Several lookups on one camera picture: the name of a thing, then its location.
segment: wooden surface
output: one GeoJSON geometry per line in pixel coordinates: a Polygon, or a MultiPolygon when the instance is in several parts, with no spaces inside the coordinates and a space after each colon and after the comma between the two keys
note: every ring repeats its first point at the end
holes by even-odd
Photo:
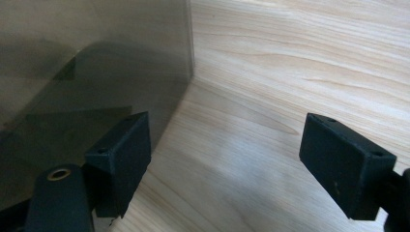
{"type": "Polygon", "coordinates": [[[410,166],[410,2],[192,0],[195,76],[111,231],[382,231],[299,161],[308,112],[410,166]]]}

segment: black bracket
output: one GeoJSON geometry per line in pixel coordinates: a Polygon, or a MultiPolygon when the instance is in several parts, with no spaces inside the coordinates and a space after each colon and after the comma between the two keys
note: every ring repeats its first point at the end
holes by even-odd
{"type": "Polygon", "coordinates": [[[307,115],[300,159],[348,218],[375,220],[385,231],[410,231],[410,169],[393,171],[396,156],[335,119],[307,115]]]}
{"type": "Polygon", "coordinates": [[[123,217],[151,161],[148,113],[119,122],[85,155],[42,173],[31,200],[0,212],[0,231],[94,231],[98,217],[123,217]]]}

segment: wood grain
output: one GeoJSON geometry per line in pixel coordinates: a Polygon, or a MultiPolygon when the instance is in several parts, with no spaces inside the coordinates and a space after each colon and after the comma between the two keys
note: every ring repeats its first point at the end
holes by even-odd
{"type": "Polygon", "coordinates": [[[192,0],[195,77],[111,231],[382,231],[298,158],[305,116],[410,166],[410,2],[192,0]]]}

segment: screw hole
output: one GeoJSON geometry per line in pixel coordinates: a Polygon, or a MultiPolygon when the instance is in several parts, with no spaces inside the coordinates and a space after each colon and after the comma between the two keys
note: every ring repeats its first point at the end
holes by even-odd
{"type": "Polygon", "coordinates": [[[383,156],[383,153],[381,153],[381,152],[371,152],[371,153],[374,154],[377,157],[383,156]]]}
{"type": "Polygon", "coordinates": [[[72,173],[72,171],[70,169],[61,168],[61,169],[57,169],[57,170],[51,172],[47,176],[47,179],[49,181],[59,181],[59,180],[62,180],[64,178],[68,177],[71,173],[72,173]]]}
{"type": "Polygon", "coordinates": [[[97,152],[98,152],[99,154],[102,154],[102,153],[106,153],[107,151],[108,151],[107,148],[100,148],[97,152]]]}

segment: black plastic part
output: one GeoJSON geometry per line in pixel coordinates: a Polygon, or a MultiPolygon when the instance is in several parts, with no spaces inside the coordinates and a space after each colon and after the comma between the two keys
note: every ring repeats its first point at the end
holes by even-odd
{"type": "Polygon", "coordinates": [[[22,201],[0,212],[0,231],[20,232],[24,230],[24,223],[28,214],[30,200],[22,201]]]}
{"type": "Polygon", "coordinates": [[[386,232],[410,231],[410,169],[402,176],[393,173],[389,182],[380,187],[377,201],[389,213],[386,232]]]}
{"type": "Polygon", "coordinates": [[[93,230],[81,168],[66,164],[42,173],[36,181],[24,231],[93,230]]]}
{"type": "Polygon", "coordinates": [[[97,216],[123,217],[151,161],[148,113],[121,121],[85,158],[84,176],[94,192],[97,216]]]}
{"type": "Polygon", "coordinates": [[[342,123],[307,115],[300,159],[348,218],[375,220],[396,157],[342,123]]]}

